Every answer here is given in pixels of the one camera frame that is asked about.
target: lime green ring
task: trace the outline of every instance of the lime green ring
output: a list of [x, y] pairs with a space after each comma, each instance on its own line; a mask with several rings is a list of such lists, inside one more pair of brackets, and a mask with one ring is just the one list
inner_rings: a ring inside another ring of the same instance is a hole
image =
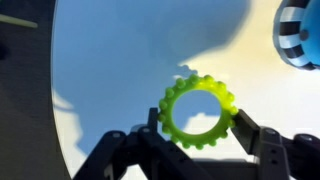
[[[175, 102], [183, 94], [195, 90], [211, 93], [218, 99], [221, 107], [221, 115], [217, 124], [202, 134], [188, 134], [181, 131], [172, 118]], [[195, 146], [198, 150], [201, 150], [206, 144], [215, 146], [217, 139], [226, 138], [228, 136], [227, 129], [235, 126], [233, 116], [238, 113], [238, 109], [232, 105], [233, 101], [234, 95], [227, 91], [223, 82], [215, 81], [209, 75], [199, 77], [192, 74], [188, 79], [177, 79], [175, 86], [166, 89], [165, 97], [159, 101], [158, 121], [163, 124], [162, 132], [171, 135], [173, 142], [181, 142], [185, 149]]]

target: black and white striped object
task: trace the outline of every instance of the black and white striped object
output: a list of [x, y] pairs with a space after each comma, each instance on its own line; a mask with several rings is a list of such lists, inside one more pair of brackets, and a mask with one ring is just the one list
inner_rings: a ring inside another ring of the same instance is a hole
[[300, 24], [309, 0], [289, 0], [280, 17], [279, 44], [287, 60], [295, 67], [313, 70], [314, 65], [301, 46]]

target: blue surface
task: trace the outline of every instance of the blue surface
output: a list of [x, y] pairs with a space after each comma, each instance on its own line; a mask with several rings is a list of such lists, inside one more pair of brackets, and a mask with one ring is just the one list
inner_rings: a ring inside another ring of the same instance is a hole
[[320, 1], [311, 0], [306, 8], [300, 30], [308, 30], [309, 38], [302, 41], [302, 48], [307, 58], [320, 65]]
[[[81, 150], [90, 153], [107, 131], [128, 133], [146, 123], [149, 108], [158, 106], [174, 77], [196, 73], [179, 64], [226, 47], [245, 20], [249, 2], [59, 1], [53, 87], [79, 116]], [[184, 128], [195, 111], [218, 115], [217, 103], [197, 101], [208, 98], [199, 94], [181, 100], [179, 108], [185, 110], [175, 114], [177, 126]], [[195, 103], [199, 106], [189, 111]]]

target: green gear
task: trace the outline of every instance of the green gear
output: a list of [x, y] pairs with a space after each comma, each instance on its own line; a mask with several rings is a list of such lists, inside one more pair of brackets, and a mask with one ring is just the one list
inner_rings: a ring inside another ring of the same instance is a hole
[[[203, 134], [187, 134], [181, 131], [174, 124], [172, 112], [175, 102], [185, 93], [194, 90], [207, 91], [214, 95], [221, 106], [221, 115], [217, 124], [209, 131]], [[158, 120], [163, 123], [162, 132], [171, 135], [171, 141], [174, 143], [181, 142], [185, 149], [195, 146], [198, 150], [209, 144], [216, 145], [218, 138], [226, 138], [228, 136], [227, 129], [234, 127], [235, 122], [233, 116], [238, 113], [238, 109], [232, 105], [234, 95], [227, 91], [223, 82], [215, 81], [211, 76], [206, 75], [199, 77], [192, 74], [188, 79], [179, 78], [176, 85], [166, 89], [165, 98], [159, 102], [160, 113]]]

